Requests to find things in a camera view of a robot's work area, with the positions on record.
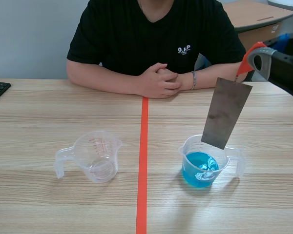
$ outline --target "measuring cup handle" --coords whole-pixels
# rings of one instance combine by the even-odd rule
[[[66,160],[73,160],[73,157],[74,157],[73,150],[74,150],[74,147],[69,147],[69,148],[62,149],[56,152],[54,169],[58,179],[64,176],[63,162]]]
[[[245,167],[246,167],[246,161],[245,161],[245,158],[243,157],[243,152],[241,150],[231,149],[231,148],[227,148],[226,151],[234,152],[235,156],[227,156],[227,157],[229,158],[229,161],[231,160],[237,161],[235,176],[241,178],[244,174]]]

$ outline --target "blue water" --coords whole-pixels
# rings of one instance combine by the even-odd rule
[[[202,152],[188,154],[187,159],[194,166],[203,170],[216,171],[219,169],[216,160],[212,156]],[[191,164],[189,164],[184,159],[182,166],[182,175],[190,185],[202,188],[211,185],[216,177],[219,175],[219,172],[202,172],[191,166]]]

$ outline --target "metal plate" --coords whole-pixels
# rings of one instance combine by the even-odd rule
[[[225,148],[251,90],[250,85],[217,79],[202,142]]]

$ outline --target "bracelet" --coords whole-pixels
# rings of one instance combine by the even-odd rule
[[[195,72],[192,72],[193,73],[193,87],[191,90],[195,89],[195,86],[196,86],[196,73]]]

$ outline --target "measuring cup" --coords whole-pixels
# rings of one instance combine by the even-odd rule
[[[242,177],[246,164],[241,150],[227,147],[221,150],[201,142],[201,138],[202,135],[191,136],[179,148],[183,156],[182,175],[190,185],[200,188],[211,185],[232,160],[238,162],[236,177]]]
[[[122,142],[109,132],[94,131],[81,136],[73,147],[55,154],[55,172],[64,176],[63,162],[73,160],[96,183],[107,182],[118,171],[117,151]]]

